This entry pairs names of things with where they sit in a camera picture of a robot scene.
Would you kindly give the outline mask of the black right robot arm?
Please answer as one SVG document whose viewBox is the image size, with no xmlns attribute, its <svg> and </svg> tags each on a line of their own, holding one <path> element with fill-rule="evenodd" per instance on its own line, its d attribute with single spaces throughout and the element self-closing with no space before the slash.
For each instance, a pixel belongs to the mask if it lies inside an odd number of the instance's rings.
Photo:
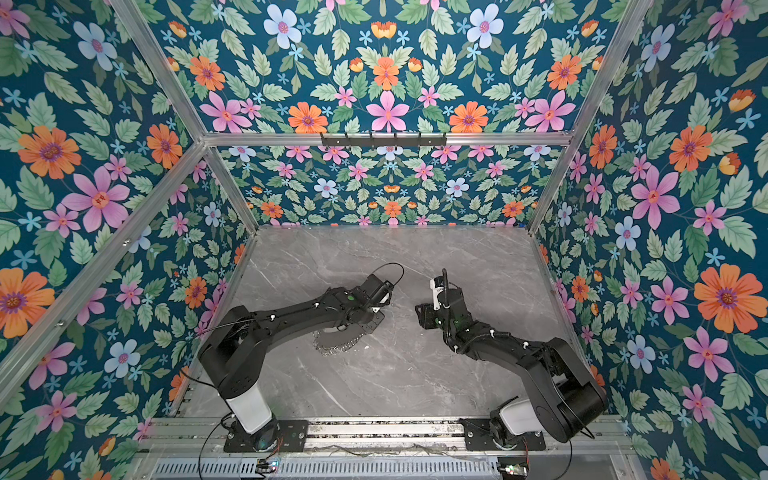
<svg viewBox="0 0 768 480">
<path fill-rule="evenodd" d="M 463 290 L 443 271 L 430 281 L 432 302 L 415 312 L 425 330 L 439 329 L 447 347 L 475 361 L 493 363 L 515 375 L 526 397 L 514 397 L 489 414 L 488 433 L 509 448 L 518 438 L 546 432 L 567 443 L 608 408 L 608 399 L 588 366 L 564 339 L 526 340 L 476 320 Z"/>
</svg>

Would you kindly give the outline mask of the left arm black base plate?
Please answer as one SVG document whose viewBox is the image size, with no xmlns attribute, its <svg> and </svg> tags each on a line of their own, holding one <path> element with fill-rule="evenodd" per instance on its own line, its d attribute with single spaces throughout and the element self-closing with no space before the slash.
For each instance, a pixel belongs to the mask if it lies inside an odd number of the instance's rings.
<svg viewBox="0 0 768 480">
<path fill-rule="evenodd" d="M 226 453 L 302 452 L 307 440 L 309 422 L 306 420 L 277 420 L 272 418 L 255 433 L 247 433 L 237 421 L 228 431 L 223 450 Z"/>
</svg>

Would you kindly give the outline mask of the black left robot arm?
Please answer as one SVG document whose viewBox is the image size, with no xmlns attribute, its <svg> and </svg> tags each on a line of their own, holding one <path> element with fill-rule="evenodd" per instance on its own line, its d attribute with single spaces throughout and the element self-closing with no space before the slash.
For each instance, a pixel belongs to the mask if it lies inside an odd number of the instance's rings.
<svg viewBox="0 0 768 480">
<path fill-rule="evenodd" d="M 233 415 L 235 432 L 255 440 L 277 427 L 259 385 L 268 353 L 309 334 L 322 354 L 351 349 L 383 321 L 382 309 L 390 304 L 396 285 L 373 272 L 358 286 L 328 288 L 288 307 L 231 308 L 210 330 L 198 361 Z"/>
</svg>

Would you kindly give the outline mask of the steel keyring with red handle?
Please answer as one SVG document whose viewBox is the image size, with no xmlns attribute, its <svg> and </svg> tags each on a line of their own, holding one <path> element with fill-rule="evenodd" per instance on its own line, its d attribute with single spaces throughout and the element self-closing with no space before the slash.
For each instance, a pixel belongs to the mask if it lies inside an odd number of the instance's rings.
<svg viewBox="0 0 768 480">
<path fill-rule="evenodd" d="M 373 333 L 383 318 L 375 317 L 363 324 L 349 324 L 318 330 L 314 334 L 313 346 L 322 355 L 334 355 L 350 350 L 365 335 Z"/>
</svg>

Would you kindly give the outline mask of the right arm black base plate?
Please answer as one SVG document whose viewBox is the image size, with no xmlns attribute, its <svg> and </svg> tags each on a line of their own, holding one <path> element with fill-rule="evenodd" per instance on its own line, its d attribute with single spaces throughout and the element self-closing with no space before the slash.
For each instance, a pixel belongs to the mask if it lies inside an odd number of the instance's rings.
<svg viewBox="0 0 768 480">
<path fill-rule="evenodd" d="M 539 432 L 515 435 L 497 419 L 460 418 L 468 451 L 544 451 L 546 443 Z"/>
</svg>

